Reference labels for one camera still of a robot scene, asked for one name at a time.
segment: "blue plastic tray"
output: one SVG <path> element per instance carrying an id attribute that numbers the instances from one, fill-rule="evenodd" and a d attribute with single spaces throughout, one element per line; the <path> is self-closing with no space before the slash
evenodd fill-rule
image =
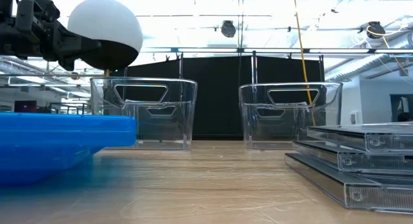
<path id="1" fill-rule="evenodd" d="M 0 113 L 0 185 L 33 183 L 135 142 L 133 117 Z"/>

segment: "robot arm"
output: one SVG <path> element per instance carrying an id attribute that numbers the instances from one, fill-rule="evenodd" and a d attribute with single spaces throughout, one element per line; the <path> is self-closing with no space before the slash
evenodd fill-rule
<path id="1" fill-rule="evenodd" d="M 13 0 L 0 0 L 0 55 L 42 57 L 73 71 L 76 59 L 101 49 L 100 41 L 67 30 L 57 20 L 60 11 L 53 1 L 16 1 L 17 15 L 12 17 Z"/>

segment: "white wall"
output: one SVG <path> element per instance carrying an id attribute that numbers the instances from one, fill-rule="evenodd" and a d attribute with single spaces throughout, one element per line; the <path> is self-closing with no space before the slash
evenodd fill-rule
<path id="1" fill-rule="evenodd" d="M 361 101 L 364 123 L 392 121 L 390 95 L 413 94 L 413 85 L 406 81 L 361 80 Z"/>
<path id="2" fill-rule="evenodd" d="M 341 100 L 341 124 L 351 125 L 351 113 L 358 114 L 357 119 L 362 122 L 360 79 L 354 77 L 350 82 L 343 83 L 343 95 Z"/>
<path id="3" fill-rule="evenodd" d="M 60 95 L 51 91 L 40 91 L 34 87 L 29 87 L 29 92 L 22 92 L 20 89 L 20 87 L 0 88 L 0 104 L 12 105 L 13 110 L 14 101 L 36 100 L 38 106 L 44 107 L 51 102 L 61 102 L 62 99 Z"/>

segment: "table surface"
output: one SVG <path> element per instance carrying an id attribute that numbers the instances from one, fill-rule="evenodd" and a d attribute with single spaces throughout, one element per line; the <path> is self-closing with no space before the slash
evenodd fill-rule
<path id="1" fill-rule="evenodd" d="M 0 188 L 0 223 L 412 223 L 347 210 L 284 164 L 282 150 L 195 141 L 190 152 L 102 150 L 76 168 Z"/>

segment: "white ball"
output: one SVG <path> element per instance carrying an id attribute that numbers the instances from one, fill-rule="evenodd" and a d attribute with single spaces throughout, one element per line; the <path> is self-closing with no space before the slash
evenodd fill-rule
<path id="1" fill-rule="evenodd" d="M 101 40 L 102 52 L 84 59 L 100 69 L 128 66 L 126 64 L 132 63 L 142 48 L 142 29 L 135 14 L 115 0 L 83 1 L 70 14 L 67 29 Z"/>

